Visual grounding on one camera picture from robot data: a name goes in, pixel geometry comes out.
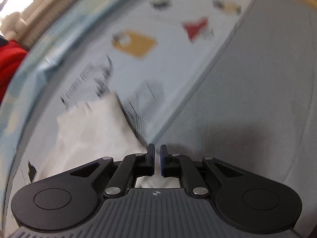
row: gray cloth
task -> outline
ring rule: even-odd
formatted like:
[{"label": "gray cloth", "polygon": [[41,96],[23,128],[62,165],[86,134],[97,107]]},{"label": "gray cloth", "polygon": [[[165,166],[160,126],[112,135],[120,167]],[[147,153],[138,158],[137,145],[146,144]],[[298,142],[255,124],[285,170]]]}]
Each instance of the gray cloth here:
[{"label": "gray cloth", "polygon": [[232,41],[156,147],[211,155],[285,183],[301,197],[296,230],[317,223],[317,13],[256,0]]}]

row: white cloth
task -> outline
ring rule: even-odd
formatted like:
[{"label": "white cloth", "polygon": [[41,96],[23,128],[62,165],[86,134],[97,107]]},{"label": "white cloth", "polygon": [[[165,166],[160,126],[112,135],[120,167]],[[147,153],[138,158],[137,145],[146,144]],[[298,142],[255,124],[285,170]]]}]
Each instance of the white cloth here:
[{"label": "white cloth", "polygon": [[21,12],[13,12],[2,21],[0,31],[3,35],[9,30],[15,31],[15,23],[21,18]]},{"label": "white cloth", "polygon": [[57,121],[56,145],[34,181],[104,156],[120,161],[129,154],[146,153],[129,127],[115,94],[79,104],[60,115]]},{"label": "white cloth", "polygon": [[26,26],[27,25],[26,25],[25,21],[23,19],[19,18],[14,25],[15,32],[21,33],[22,31],[25,30]]},{"label": "white cloth", "polygon": [[12,39],[16,39],[16,35],[17,33],[14,30],[8,30],[5,34],[4,37],[6,40],[12,40]]}]

